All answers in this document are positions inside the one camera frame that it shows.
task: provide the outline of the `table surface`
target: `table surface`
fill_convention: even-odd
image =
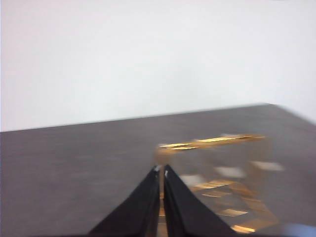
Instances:
[[[276,105],[1,133],[1,236],[85,234],[126,199],[158,144],[264,134],[265,205],[281,224],[316,226],[316,126]]]

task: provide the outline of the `gold object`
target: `gold object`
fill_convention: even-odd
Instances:
[[[244,143],[249,141],[260,141],[265,139],[262,135],[255,135],[255,134],[242,134],[242,135],[230,135],[230,136],[222,136],[217,138],[209,138],[209,139],[202,139],[202,140],[193,140],[190,142],[184,143],[174,143],[174,144],[166,144],[157,147],[156,149],[156,163],[161,165],[160,167],[160,206],[163,206],[163,179],[164,179],[164,166],[171,161],[171,155],[187,151],[193,149],[205,149],[211,147],[217,147],[222,145],[228,144],[238,144]],[[258,173],[255,174],[257,178],[262,177],[262,174]],[[233,193],[241,197],[241,199],[245,202],[250,210],[252,210],[257,218],[246,221],[239,225],[233,225],[231,228],[238,232],[238,233],[253,233],[258,229],[262,229],[268,226],[271,226],[277,222],[277,218],[269,211],[261,201],[255,198],[256,192],[251,191],[248,189],[244,184],[232,180],[212,180],[206,183],[200,183],[190,187],[192,192],[200,191],[200,190],[209,190],[212,189],[211,192],[202,194],[206,197],[214,197],[220,198],[222,196],[228,195],[230,193],[225,193],[217,190],[213,190],[215,188],[227,186],[229,187]],[[247,211],[240,211],[235,209],[226,209],[218,212],[219,215],[224,216],[240,216],[243,214],[247,214]],[[159,217],[165,218],[164,211],[159,212]]]
[[[265,137],[262,135],[244,134],[244,135],[235,135],[235,136],[229,136],[229,137],[216,137],[216,138],[209,138],[209,139],[203,139],[203,140],[194,140],[194,141],[186,142],[186,143],[167,144],[167,145],[159,146],[158,149],[162,149],[167,152],[177,152],[177,151],[191,150],[191,149],[197,149],[197,148],[210,148],[210,147],[222,146],[222,145],[233,144],[233,143],[257,141],[257,140],[262,140],[264,138]]]

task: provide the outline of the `dark gray table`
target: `dark gray table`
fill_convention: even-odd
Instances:
[[[84,234],[153,165],[161,143],[257,133],[272,139],[265,204],[282,223],[316,225],[316,126],[275,105],[1,133],[1,236]]]

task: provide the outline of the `white wall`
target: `white wall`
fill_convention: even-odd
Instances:
[[[1,130],[255,102],[316,121],[314,0],[2,0]]]

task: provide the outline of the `blurred object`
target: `blurred object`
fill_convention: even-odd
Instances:
[[[256,146],[248,147],[249,149],[244,151],[244,161],[235,160],[235,162],[229,163],[222,160],[225,159],[224,157],[220,160],[214,160],[210,157],[204,160],[201,166],[199,166],[202,169],[205,169],[206,166],[207,170],[201,171],[195,168],[194,174],[183,174],[183,171],[180,173],[182,181],[190,187],[192,192],[196,193],[197,197],[216,198],[215,201],[208,199],[207,203],[203,203],[213,211],[216,211],[218,215],[225,217],[247,216],[247,220],[233,219],[229,220],[228,223],[234,231],[248,234],[278,222],[276,216],[257,198],[260,194],[260,186],[264,179],[264,172],[283,170],[280,164],[264,161],[267,150],[269,149],[268,139],[265,139],[262,135],[224,134],[218,138],[161,145],[156,151],[156,154],[158,154],[156,161],[161,165],[160,170],[164,170],[164,165],[167,163],[171,164],[176,160],[171,159],[171,155],[181,151],[209,149],[222,145],[243,144],[244,142],[264,140],[265,142],[263,144],[256,144]],[[230,155],[234,157],[234,152],[231,151]],[[178,157],[178,159],[178,166],[186,166],[185,164],[182,165],[181,156]],[[197,164],[197,160],[197,156],[194,156],[191,162]],[[211,176],[218,179],[205,182],[205,180]],[[164,197],[162,183],[163,177],[160,177],[161,202]],[[213,193],[200,192],[209,189],[214,189]]]

